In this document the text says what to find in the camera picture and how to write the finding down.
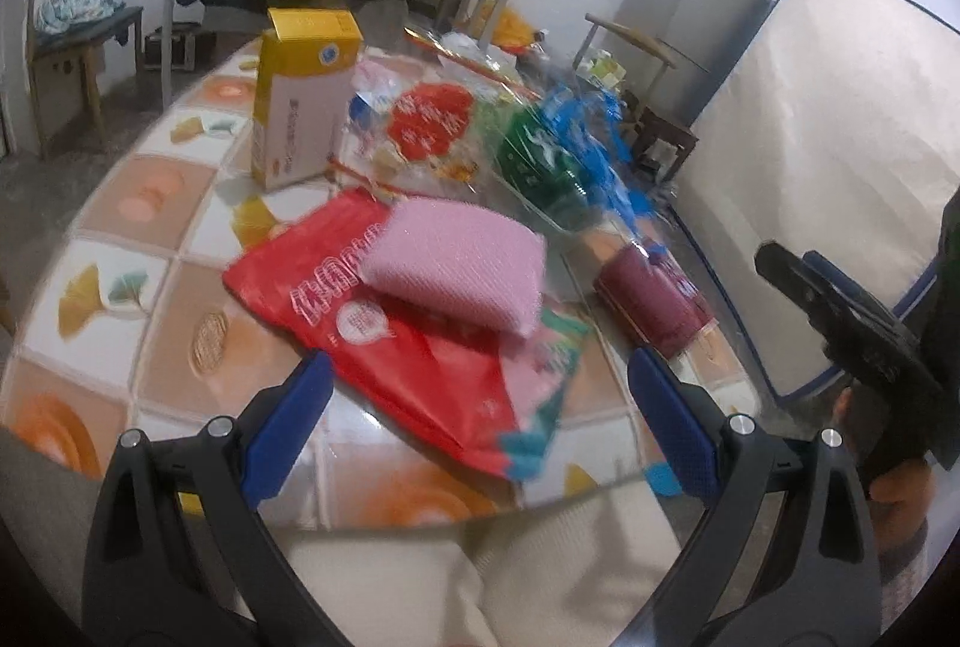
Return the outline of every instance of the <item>pink sponge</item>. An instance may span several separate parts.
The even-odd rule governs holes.
[[[381,293],[526,338],[539,322],[544,237],[486,208],[410,198],[359,275]]]

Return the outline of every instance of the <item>chair seat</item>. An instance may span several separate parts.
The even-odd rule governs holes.
[[[96,46],[130,27],[143,13],[143,6],[127,6],[99,22],[88,22],[59,35],[37,33],[34,56],[47,56],[80,46]]]

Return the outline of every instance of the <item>yellow box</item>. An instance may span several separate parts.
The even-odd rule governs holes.
[[[268,190],[326,168],[363,35],[349,11],[271,8],[253,102],[253,177]]]

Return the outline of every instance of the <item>white speech bubble logo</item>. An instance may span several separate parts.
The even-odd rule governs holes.
[[[371,300],[349,300],[337,312],[337,331],[348,344],[372,344],[392,337],[387,315]]]

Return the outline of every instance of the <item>beige pants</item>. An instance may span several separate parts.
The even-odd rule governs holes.
[[[467,525],[275,537],[357,647],[607,647],[680,551],[643,480]]]

